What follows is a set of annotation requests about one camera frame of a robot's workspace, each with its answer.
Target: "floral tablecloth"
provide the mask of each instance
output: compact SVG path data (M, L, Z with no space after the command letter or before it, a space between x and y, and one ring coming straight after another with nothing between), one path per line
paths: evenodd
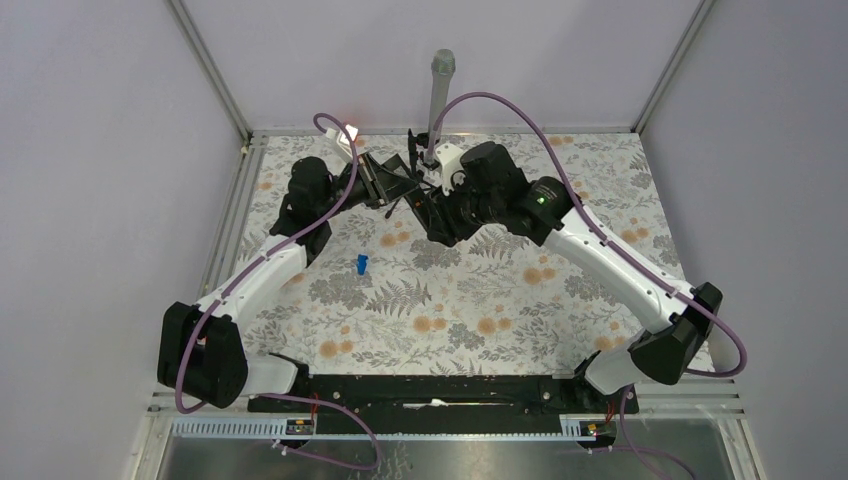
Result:
M573 186L604 223L682 277L639 137L549 139ZM533 135L446 140L463 148L501 143L528 179L556 177ZM405 158L405 136L363 136L357 145L380 162L394 153ZM321 137L270 139L236 268L276 220L292 163L310 155L332 172L344 166ZM332 219L323 253L250 324L245 349L285 354L314 373L567 373L639 329L629 310L580 268L499 226L483 227L449 249L427 241L405 202L390 219L384 214L357 207ZM360 254L369 257L364 276L356 271ZM692 366L710 367L705 351Z

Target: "white wall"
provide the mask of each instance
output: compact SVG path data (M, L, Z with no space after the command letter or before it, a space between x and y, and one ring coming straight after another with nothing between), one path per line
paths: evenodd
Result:
M848 4L718 2L643 136L687 277L726 292L770 479L848 459Z
M122 473L238 147L164 1L0 6L0 478Z
M629 127L698 0L186 0L253 128L427 124L430 61L457 57L452 97L506 96L543 126ZM477 100L449 126L521 125Z

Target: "wire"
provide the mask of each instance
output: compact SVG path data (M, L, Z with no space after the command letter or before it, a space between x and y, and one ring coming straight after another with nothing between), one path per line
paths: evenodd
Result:
M557 158L556 152L554 152L554 148L551 146L551 143L548 141L548 138L545 137L544 133L542 133L542 129L540 129L539 126L536 125L536 123L533 120L531 120L530 117L528 117L526 113L521 111L521 109L518 108L515 104L513 104L509 100L501 97L500 95L495 95L494 93L489 93L489 92L466 93L466 94L460 95L460 96L456 97L455 99L451 100L451 102L448 103L445 106L445 109L442 110L442 113L440 113L439 116L436 117L436 121L433 124L433 130L438 131L442 127L442 122L445 119L445 115L453 107L457 106L459 103L461 103L465 100L468 100L469 98L488 98L488 99L491 99L491 100L495 100L496 102L499 102L499 103L505 105L507 108L509 108L510 110L515 112L519 117L521 117L521 119L524 120L527 123L527 125L533 130L533 132L536 134L536 136L539 137L539 140L542 141L542 144L545 146L545 150L547 150L548 155L550 155L550 157L551 157L551 161L554 164L554 168L556 168L557 173L559 173L560 179L562 180L562 184L565 186L565 190L568 192L568 196L571 198L571 202L574 205L574 208L577 209L577 213L580 215L580 218L582 218L583 221L586 222L586 224L589 226L589 230L594 232L595 235L597 235L597 237L601 240L601 243L604 243L605 245L609 246L613 251L615 251L619 256L621 256L621 258L623 258L633 268L635 268L637 271L639 271L639 273L641 273L642 275L647 277L649 280L651 280L651 282L653 282L656 286L665 290L665 292L668 295L672 295L675 298L677 298L678 300L685 303L686 305L694 308L700 314L704 315L704 317L706 317L707 320L716 324L724 333L727 334L727 336L730 337L730 339L736 345L736 348L739 350L739 364L737 364L734 368L732 368L732 369L730 369L726 372L708 372L708 371L705 371L705 370L693 370L693 369L687 368L686 373L691 373L691 374L694 374L694 375L701 375L701 376L705 376L705 377L713 377L713 378L728 378L728 377L735 376L736 374L738 374L739 372L741 372L742 370L745 369L745 366L748 364L748 351L745 349L745 345L742 343L742 339L739 338L738 335L736 335L736 332L734 332L733 329L731 329L726 323L724 323L724 321L722 321L720 318L718 318L715 314L713 314L712 312L710 312L709 310L707 310L706 308L701 306L701 304L696 302L694 299L687 297L685 293L678 291L677 289L675 289L674 287L672 287L671 285L666 283L663 279L654 275L653 272L651 272L644 265L639 263L638 260L633 258L633 256L630 255L629 253L627 253L627 251L624 250L621 246L619 246L615 242L609 240L609 237L607 236L607 234L604 233L603 230L601 230L601 228L597 224L595 224L595 222L592 220L592 218L589 216L589 214L586 213L586 209L583 207L583 204L580 202L580 197L577 196L577 193L575 193L574 189L571 187L571 183L568 181L568 176L565 174L565 170L563 170L562 164L559 162L559 158ZM427 146L427 153L430 154L430 155L433 154L433 149L435 148L435 145L436 145L435 140L436 140L435 137L430 138L430 143Z
M607 403L607 416L604 417L604 425L609 425L609 422L612 420L612 417L615 416L615 407L612 406L612 402Z
M200 320L198 320L197 324L194 327L194 330L192 330L191 335L189 336L188 342L186 343L186 348L185 348L185 351L183 352L183 357L180 360L180 368L177 371L176 385L174 385L174 391L175 391L174 401L175 401L176 406L177 406L177 411L179 411L182 414L189 414L189 413L196 412L198 409L200 409L201 407L206 405L205 401L200 401L200 402L198 402L197 404L195 404L191 407L186 407L183 404L183 382L185 381L185 374L186 374L186 370L188 368L189 358L191 356L191 353L194 351L194 346L197 343L198 337L200 336L200 331L203 330L203 326L206 325L207 321L209 321L209 318L212 316L212 313L215 311L215 309L218 308L222 304L222 302L226 302L226 298L230 296L230 294L236 289L236 287L238 287L239 284L241 284L241 282L243 282L259 265L261 265L263 262L265 262L265 260L268 257L274 255L275 253L279 252L280 250L291 245L297 239L306 235L307 233L311 232L312 230L315 230L320 225L322 225L324 222L329 220L330 217L335 215L335 213L341 208L344 201L347 200L348 195L350 195L350 191L353 190L353 185L356 182L357 168L359 166L359 162L356 161L356 158L358 157L358 155L356 153L356 144L354 143L353 139L350 137L350 133L347 131L347 129L344 127L344 125L338 119L333 117L332 115L329 115L329 114L326 114L326 113L318 113L312 118L312 122L315 124L315 126L318 128L318 130L320 130L321 132L327 131L326 128L321 127L321 125L318 123L318 120L322 119L322 118L329 120L331 123L333 123L337 127L339 127L339 131L344 133L344 136L347 138L347 141L350 144L351 160L352 160L351 161L352 168L351 168L351 172L350 172L350 179L348 180L347 185L345 186L345 189L342 192L341 197L339 197L338 201L336 201L336 203L330 208L329 211L327 211L327 213L325 213L321 218L314 221L312 224L310 224L309 226L307 226L303 230L295 233L294 235L288 237L287 239L278 243L274 247L271 247L270 249L268 249L268 252L265 253L265 255L258 256L253 262L251 262L247 267L245 267L229 283L229 285L227 285L226 288L224 288L224 290L221 292L220 299L214 300L212 302L212 304L209 305L209 308L207 308L206 311L203 312L203 315L201 315ZM296 453L298 455L302 455L304 457L309 457L309 458L312 458L312 459L315 459L315 460L321 460L321 461L324 461L324 462L332 463L334 465L339 465L339 466L342 466L342 467L351 468L351 469L354 469L354 470L374 470L380 465L380 462L382 461L382 451L380 450L380 446L377 443L377 437L374 436L374 433L371 431L370 428L368 428L368 426L365 424L365 422L360 420L359 417L357 417L356 415L351 413L348 409L346 409L344 407L340 407L340 406L338 406L334 403L331 403L331 402L325 402L323 400L313 400L313 399L310 399L310 398L301 398L301 397L295 397L295 396L291 396L291 395L282 395L282 394L277 394L277 393L263 393L263 394L260 394L260 396L268 397L268 398L274 398L274 399L277 399L277 400L286 400L286 401L290 401L290 402L307 403L307 404L312 404L312 405L321 405L321 406L333 408L335 410L338 410L338 411L344 413L345 415L351 417L357 424L359 424L359 426L361 426L363 428L363 430L365 430L365 433L367 433L368 436L371 438L371 442L374 444L374 450L377 454L377 459L376 459L376 461L373 465L363 466L363 465L355 465L355 464L342 462L342 461L335 460L335 459L330 458L330 457L325 457L323 455L317 455L317 454L308 453L308 452L301 452L301 451L298 451L298 450L291 450L292 453Z
M627 442L627 447L625 447L625 448L632 451L633 454L636 455L636 458L638 458L639 461L642 462L642 465L645 465L645 467L647 467L648 470L654 472L654 475L656 475L659 478L671 480L671 477L668 474L666 474L665 472L660 470L658 467L654 466L652 463L650 463L648 461L647 458L642 456L643 452L644 453L650 453L650 454L653 454L653 455L659 455L659 456L671 459L674 463L680 465L684 470L686 470L689 473L689 476L692 477L692 480L695 480L697 478L697 476L695 475L695 471L692 470L692 467L690 467L689 465L686 465L683 462L683 460L680 460L679 458L675 457L674 455L672 455L668 452L663 452L662 450L654 450L654 449L649 449L649 448L645 448L645 447L637 447L637 446L633 445L632 441L630 441L630 437L627 435L627 427L624 424L625 423L624 406L627 403L627 397L630 395L630 392L632 392L632 391L633 391L633 385L628 385L621 392L621 409L619 410L619 413L618 413L618 423L621 424L621 425L619 425L619 430L621 430L621 434L624 436L624 441Z
M692 470L692 467L690 467L689 465L686 465L686 463L683 462L683 460L681 460L680 458L678 458L678 457L676 457L676 456L674 456L674 455L672 455L668 452L664 452L664 451L658 450L656 448L649 448L649 447L612 447L612 446L610 446L610 447L606 447L606 448L590 448L588 451L586 451L586 450L565 450L565 451L560 452L560 453L564 454L564 455L581 455L581 454L582 455L587 455L587 454L597 455L599 453L622 453L622 452L635 453L635 454L646 453L648 455L654 455L656 457L661 457L661 458L671 460L672 462L679 465L680 468L686 470L686 472L689 473L689 475L692 478L697 478L695 476L695 471Z
M370 428L368 428L368 425L365 422L363 422L361 418L359 418L356 414L352 413L347 408L342 407L341 405L336 405L335 403L332 403L332 402L325 402L324 400L315 400L315 399L312 399L312 398L295 397L295 396L292 396L292 395L283 395L283 394L280 394L280 393L263 393L262 396L267 397L267 398L273 398L275 400L285 400L285 401L288 401L288 402L297 402L297 403L306 403L306 404L311 404L311 405L320 405L322 407L329 407L329 408L332 408L333 410L338 410L338 411L344 413L345 415L350 417L351 420L353 420L360 427L362 427L362 430L364 430L365 433L368 435L368 438L371 439L371 444L374 445L374 451L377 454L376 455L377 458L374 460L374 463L372 463L370 465L358 465L358 464L355 464L355 463L347 463L347 462L343 462L341 460L336 460L334 458L326 457L324 455L318 455L316 453L304 452L304 451L299 450L299 449L290 449L290 450L284 449L283 451L285 453L294 453L295 455L300 455L302 457L311 458L313 460L320 460L322 462L332 463L333 465L338 465L340 467L345 467L345 468L350 468L352 470L360 470L360 471L375 470L377 467L380 466L380 463L382 463L382 461L383 461L383 451L380 449L380 443L377 441L377 436L374 435L374 432Z

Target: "small blue object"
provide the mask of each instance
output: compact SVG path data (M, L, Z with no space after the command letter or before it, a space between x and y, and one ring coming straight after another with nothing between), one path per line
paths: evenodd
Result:
M359 258L356 259L356 271L359 272L360 275L365 275L365 265L368 263L368 255L360 255Z

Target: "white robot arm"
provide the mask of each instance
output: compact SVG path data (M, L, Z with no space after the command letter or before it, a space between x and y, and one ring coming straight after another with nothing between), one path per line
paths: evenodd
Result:
M349 155L344 148L337 151L343 157ZM486 142L468 151L440 146L436 160L443 188L429 192L419 187L419 180L413 180L416 175L397 155L383 164L368 154L357 160L362 175L341 210L360 204L380 208L402 198L428 239L448 247L470 238L482 225L502 224L510 232L574 262L627 306L644 330L613 350L595 353L575 370L578 379L601 395L612 395L647 378L676 383L711 331L712 325L703 315L660 291L608 243L602 243L574 208L559 180L542 177L528 182L502 145ZM347 183L349 174L346 169L339 177L330 175L323 161L315 157L294 165L280 218L260 252L248 262L253 268L227 280L194 306L176 303L166 313L160 383L174 385L187 333L217 303L210 326L204 327L206 335L201 335L206 344L196 347L192 354L194 370L186 374L185 391L213 405L226 406L240 393L288 392L292 388L298 374L296 361L278 356L247 358L240 334L279 288L321 252L330 236L326 223L297 243L283 249L277 246L324 215L339 198L339 185ZM608 241L615 242L651 273L704 308L712 312L718 309L722 295L714 286L707 283L696 289L672 277L621 241L590 209L584 207L584 211L605 231Z

